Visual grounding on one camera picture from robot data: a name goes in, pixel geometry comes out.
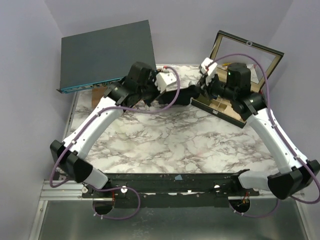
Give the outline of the black underwear white waistband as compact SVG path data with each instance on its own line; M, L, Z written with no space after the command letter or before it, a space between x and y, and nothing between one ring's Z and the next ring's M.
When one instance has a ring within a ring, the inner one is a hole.
M176 93L177 90L166 91L157 99L157 101L161 105L168 105L173 101ZM188 86L187 88L181 88L173 105L188 106L191 104L192 99L196 99L200 96L200 93L200 87L194 84Z

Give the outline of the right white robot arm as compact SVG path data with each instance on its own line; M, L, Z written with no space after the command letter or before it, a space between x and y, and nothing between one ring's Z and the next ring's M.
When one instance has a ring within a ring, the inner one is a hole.
M206 58L199 67L200 90L207 98L221 97L261 138L276 163L278 173L246 170L230 183L230 191L241 196L248 189L271 191L284 200L306 188L320 171L317 160L309 160L299 151L267 108L265 98L251 90L251 70L244 63L232 63L226 81L217 74L218 64Z

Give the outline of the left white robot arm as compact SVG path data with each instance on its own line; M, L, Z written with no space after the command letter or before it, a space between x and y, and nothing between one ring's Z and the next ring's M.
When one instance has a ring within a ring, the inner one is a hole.
M93 187L101 198L111 191L108 177L85 159L107 127L140 100L150 104L160 94L156 72L143 62L135 62L127 76L110 84L89 117L62 142L54 140L50 151L54 167L62 169L77 183Z

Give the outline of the black compartment box with lid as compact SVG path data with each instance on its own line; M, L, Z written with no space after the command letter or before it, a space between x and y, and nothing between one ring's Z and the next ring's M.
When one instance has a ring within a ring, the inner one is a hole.
M261 89L283 56L281 51L219 30L208 58L217 63L216 74L226 82L229 98L208 99L200 93L191 104L243 128L249 116L267 106Z

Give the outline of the wooden board stand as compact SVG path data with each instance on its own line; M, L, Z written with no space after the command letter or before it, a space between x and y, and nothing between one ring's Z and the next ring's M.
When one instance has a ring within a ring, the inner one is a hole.
M132 108L141 100L141 93L121 86L107 86L92 90L91 106L97 107L101 101L111 100L111 106Z

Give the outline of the grey network switch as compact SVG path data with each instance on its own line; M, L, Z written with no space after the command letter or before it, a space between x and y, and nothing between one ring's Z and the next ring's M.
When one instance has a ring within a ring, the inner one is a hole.
M57 91L68 94L119 81L135 62L156 68L148 20L63 37Z

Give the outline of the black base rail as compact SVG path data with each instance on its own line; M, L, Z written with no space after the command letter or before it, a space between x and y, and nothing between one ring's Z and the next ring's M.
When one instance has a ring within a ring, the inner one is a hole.
M105 189L88 187L82 194L99 210L111 208L227 208L230 200L259 196L244 189L237 173L110 173Z

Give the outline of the aluminium frame extrusion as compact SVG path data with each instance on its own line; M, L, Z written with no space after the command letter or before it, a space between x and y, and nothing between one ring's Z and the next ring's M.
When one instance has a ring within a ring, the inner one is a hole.
M48 180L42 184L39 201L33 219L29 240L39 240L45 213L50 201L81 201L83 185L75 181L68 181L65 184L52 188Z

